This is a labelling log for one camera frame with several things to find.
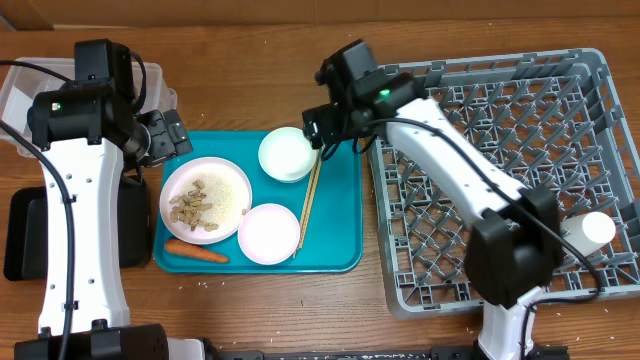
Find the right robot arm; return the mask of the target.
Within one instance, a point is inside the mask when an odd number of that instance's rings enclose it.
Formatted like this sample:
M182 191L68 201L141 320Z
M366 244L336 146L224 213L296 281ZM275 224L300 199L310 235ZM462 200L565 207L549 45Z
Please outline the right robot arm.
M346 140L377 136L425 172L469 230L464 272L484 300L476 353L527 358L533 310L564 256L554 194L497 168L414 76L386 74L362 40L326 58L314 78L329 101L302 113L312 148L329 159Z

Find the white cup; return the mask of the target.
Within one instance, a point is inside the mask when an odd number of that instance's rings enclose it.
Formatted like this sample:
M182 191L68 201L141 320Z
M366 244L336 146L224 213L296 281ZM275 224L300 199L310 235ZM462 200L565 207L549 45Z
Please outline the white cup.
M564 239L581 255L588 256L610 243L616 235L613 219L603 212L589 212L560 223Z

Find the white bowl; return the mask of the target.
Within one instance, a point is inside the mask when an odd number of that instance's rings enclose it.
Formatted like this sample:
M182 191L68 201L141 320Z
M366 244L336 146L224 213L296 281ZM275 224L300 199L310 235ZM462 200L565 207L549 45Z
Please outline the white bowl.
M271 178L293 183L304 178L313 168L318 151L311 147L303 131L281 127L268 133L258 150L263 171Z

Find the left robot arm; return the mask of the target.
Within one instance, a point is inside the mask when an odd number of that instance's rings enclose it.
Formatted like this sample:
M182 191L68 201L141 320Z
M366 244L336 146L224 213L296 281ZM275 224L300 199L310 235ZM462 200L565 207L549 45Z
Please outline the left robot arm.
M107 39L74 47L73 78L38 94L22 146L40 162L47 196L47 290L38 336L18 359L213 359L205 338L134 326L122 287L118 192L124 172L188 154L179 115L145 111L138 54Z

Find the pink bowl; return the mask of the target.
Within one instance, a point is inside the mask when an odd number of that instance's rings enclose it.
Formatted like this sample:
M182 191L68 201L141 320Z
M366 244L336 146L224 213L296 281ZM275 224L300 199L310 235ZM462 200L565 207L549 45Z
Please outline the pink bowl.
M252 208L238 228L244 255L260 265L276 265L290 258L299 245L301 228L286 207L267 203Z

